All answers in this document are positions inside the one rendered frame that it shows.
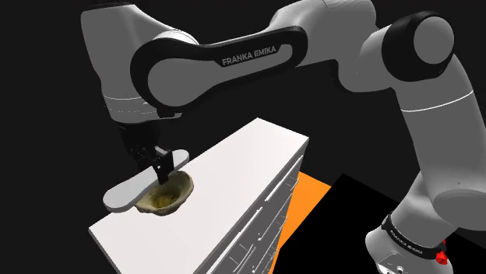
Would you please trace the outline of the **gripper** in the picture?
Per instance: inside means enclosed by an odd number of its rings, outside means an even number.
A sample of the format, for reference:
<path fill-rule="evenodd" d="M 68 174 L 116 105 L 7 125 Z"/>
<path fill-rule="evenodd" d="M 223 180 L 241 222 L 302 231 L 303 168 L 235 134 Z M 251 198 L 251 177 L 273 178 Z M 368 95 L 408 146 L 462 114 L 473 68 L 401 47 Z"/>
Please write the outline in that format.
<path fill-rule="evenodd" d="M 173 153 L 158 147 L 160 130 L 157 121 L 117 123 L 126 152 L 134 159 L 139 171 L 152 167 L 160 185 L 168 181 L 174 170 Z"/>

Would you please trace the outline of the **beige rough bowl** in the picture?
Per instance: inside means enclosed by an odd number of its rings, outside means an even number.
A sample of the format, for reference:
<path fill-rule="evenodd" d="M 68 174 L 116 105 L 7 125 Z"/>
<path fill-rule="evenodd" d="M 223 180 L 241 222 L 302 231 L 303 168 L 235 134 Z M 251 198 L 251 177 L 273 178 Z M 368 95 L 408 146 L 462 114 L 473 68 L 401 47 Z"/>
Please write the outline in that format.
<path fill-rule="evenodd" d="M 192 177 L 179 170 L 168 177 L 168 181 L 151 188 L 136 204 L 141 213 L 166 216 L 174 213 L 194 190 Z"/>

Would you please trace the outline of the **grey flat oblong board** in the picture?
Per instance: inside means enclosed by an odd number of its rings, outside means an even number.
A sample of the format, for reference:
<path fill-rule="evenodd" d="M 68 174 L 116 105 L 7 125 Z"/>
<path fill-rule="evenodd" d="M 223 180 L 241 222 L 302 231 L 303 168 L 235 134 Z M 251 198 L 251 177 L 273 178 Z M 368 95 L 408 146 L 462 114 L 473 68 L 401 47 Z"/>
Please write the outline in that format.
<path fill-rule="evenodd" d="M 171 150 L 174 170 L 169 176 L 189 162 L 189 153 L 184 149 Z M 123 213 L 131 209 L 151 188 L 159 184 L 152 167 L 140 171 L 135 176 L 108 189 L 103 196 L 103 204 L 111 213 Z"/>

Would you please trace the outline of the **white chest of drawers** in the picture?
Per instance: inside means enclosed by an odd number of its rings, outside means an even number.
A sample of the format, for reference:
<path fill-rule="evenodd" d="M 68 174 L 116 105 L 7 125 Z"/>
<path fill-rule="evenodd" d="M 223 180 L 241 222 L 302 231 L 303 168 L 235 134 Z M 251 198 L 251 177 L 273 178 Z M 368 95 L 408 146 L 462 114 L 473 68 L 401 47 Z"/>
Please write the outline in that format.
<path fill-rule="evenodd" d="M 174 213 L 112 213 L 90 235 L 118 274 L 269 274 L 307 145 L 257 118 L 185 165 Z"/>

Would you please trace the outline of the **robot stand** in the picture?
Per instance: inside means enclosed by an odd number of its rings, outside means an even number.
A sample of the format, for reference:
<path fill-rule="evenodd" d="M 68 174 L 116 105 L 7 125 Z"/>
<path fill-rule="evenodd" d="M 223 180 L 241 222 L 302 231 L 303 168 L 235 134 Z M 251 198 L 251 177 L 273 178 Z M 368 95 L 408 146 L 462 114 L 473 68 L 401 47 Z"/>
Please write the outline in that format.
<path fill-rule="evenodd" d="M 482 246 L 455 234 L 421 175 L 400 203 L 342 175 L 279 250 L 272 274 L 486 274 Z"/>

